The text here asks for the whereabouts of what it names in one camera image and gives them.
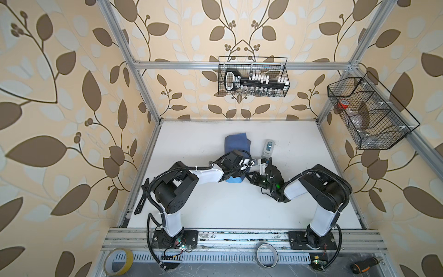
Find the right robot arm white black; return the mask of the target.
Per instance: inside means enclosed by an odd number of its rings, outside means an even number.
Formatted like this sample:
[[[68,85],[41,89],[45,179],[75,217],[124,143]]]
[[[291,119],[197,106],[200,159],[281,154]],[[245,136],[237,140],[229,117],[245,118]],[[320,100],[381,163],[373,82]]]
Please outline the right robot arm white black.
[[[324,238],[336,226],[352,194],[347,181],[319,164],[288,181],[283,180],[274,165],[268,165],[263,175],[251,172],[246,178],[251,184],[267,190],[266,195],[279,203],[288,203],[307,193],[315,199],[317,208],[306,228],[306,236],[311,240]]]

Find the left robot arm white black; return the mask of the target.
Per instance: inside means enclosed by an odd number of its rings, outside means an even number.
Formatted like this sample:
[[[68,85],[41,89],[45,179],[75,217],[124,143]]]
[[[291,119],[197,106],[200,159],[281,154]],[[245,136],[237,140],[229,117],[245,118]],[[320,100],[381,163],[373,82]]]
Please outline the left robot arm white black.
[[[152,181],[145,180],[143,196],[159,211],[162,219],[160,227],[166,235],[176,238],[184,230],[180,210],[197,185],[244,176],[252,165],[253,159],[245,150],[233,150],[208,166],[191,167],[176,162]]]

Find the blue wrapping paper sheet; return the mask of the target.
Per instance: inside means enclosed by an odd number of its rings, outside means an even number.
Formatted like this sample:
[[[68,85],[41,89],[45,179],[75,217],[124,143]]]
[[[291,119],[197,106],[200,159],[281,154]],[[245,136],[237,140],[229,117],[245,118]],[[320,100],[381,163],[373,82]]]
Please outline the blue wrapping paper sheet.
[[[229,153],[233,150],[245,150],[250,152],[251,141],[246,133],[238,133],[226,136],[224,139],[224,151]]]

